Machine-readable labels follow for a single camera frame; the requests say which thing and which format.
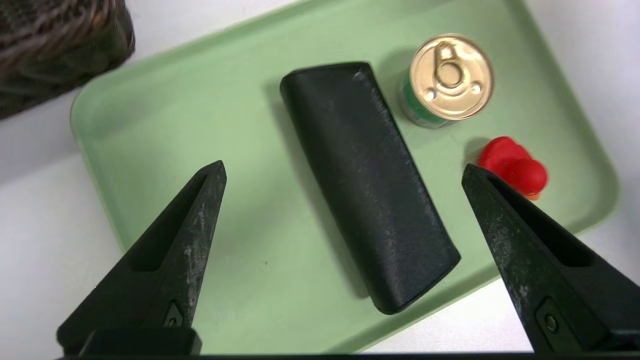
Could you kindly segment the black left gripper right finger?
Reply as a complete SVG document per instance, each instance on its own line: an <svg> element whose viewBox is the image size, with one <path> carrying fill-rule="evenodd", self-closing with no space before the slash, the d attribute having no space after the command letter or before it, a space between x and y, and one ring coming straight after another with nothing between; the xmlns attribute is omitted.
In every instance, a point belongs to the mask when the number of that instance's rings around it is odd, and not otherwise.
<svg viewBox="0 0 640 360"><path fill-rule="evenodd" d="M491 171L461 183L535 353L639 352L635 282Z"/></svg>

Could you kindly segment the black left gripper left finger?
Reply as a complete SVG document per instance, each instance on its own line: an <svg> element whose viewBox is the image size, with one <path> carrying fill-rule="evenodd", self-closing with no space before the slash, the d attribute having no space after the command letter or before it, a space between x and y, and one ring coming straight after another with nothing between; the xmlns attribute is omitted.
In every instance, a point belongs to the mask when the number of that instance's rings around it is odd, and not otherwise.
<svg viewBox="0 0 640 360"><path fill-rule="evenodd" d="M199 352L192 328L227 174L199 169L57 330L66 352Z"/></svg>

